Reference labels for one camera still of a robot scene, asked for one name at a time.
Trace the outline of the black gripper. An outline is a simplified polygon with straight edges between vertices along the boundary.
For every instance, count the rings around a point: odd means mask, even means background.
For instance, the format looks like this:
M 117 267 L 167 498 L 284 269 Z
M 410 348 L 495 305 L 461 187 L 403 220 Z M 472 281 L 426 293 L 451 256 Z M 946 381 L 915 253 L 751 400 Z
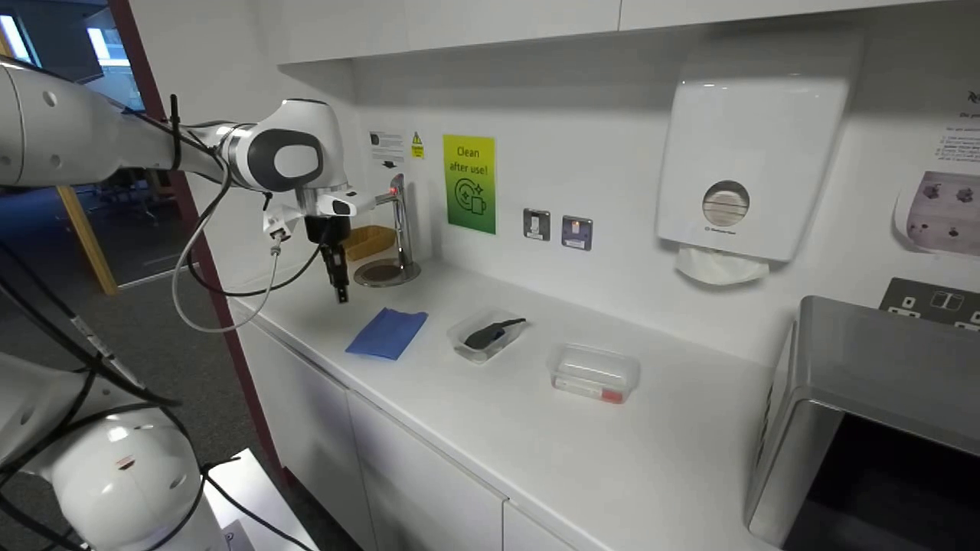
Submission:
M 344 238 L 349 237 L 345 216 L 309 216 L 306 237 L 319 244 L 338 303 L 349 301 L 349 274 L 344 256 Z

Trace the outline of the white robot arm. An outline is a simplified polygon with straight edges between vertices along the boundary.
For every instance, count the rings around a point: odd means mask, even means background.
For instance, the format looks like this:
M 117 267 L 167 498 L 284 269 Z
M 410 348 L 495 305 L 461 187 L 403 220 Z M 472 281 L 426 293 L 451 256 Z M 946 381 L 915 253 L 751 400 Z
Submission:
M 171 169 L 256 194 L 295 194 L 338 301 L 349 301 L 349 209 L 334 109 L 284 98 L 256 122 L 152 122 L 32 65 L 0 62 L 0 185 L 96 185 L 120 169 Z

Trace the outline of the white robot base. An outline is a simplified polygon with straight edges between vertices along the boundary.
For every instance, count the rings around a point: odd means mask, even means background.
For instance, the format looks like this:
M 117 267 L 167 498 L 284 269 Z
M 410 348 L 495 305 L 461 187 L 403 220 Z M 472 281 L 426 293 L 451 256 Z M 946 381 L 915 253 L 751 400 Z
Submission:
M 117 362 L 0 356 L 0 464 L 43 478 L 91 551 L 226 551 L 190 438 Z

